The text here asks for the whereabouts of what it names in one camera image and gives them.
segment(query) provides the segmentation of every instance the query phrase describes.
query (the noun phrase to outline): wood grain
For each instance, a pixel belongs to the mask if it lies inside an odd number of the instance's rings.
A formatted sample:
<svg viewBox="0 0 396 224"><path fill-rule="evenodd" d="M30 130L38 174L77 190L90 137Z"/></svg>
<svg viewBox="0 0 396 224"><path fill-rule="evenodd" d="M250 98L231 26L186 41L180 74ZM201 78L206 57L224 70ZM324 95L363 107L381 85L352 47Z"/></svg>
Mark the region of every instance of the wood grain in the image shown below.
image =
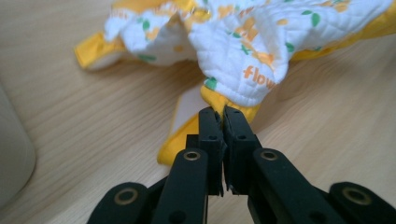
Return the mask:
<svg viewBox="0 0 396 224"><path fill-rule="evenodd" d="M107 190L150 186L177 97L203 81L196 63L78 68L73 47L101 29L111 1L3 1L0 81L35 145L27 186L0 223L85 223ZM290 64L252 128L315 186L361 184L396 206L396 36ZM209 200L209 223L251 223L247 198Z"/></svg>

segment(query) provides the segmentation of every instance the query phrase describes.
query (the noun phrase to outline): oven mitt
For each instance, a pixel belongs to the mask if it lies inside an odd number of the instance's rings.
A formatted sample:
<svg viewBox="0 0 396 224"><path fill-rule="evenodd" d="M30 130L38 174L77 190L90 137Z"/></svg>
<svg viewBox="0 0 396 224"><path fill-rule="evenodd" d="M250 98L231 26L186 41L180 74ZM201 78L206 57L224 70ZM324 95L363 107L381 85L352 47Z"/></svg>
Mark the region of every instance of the oven mitt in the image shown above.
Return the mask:
<svg viewBox="0 0 396 224"><path fill-rule="evenodd" d="M220 115L226 105L240 109L252 121L265 95L284 79L289 60L394 33L392 0L123 0L113 5L105 30L75 53L85 69L125 57L155 65L195 60L207 77L200 88L205 102ZM173 128L159 163L172 164L186 134L198 133L196 112Z"/></svg>

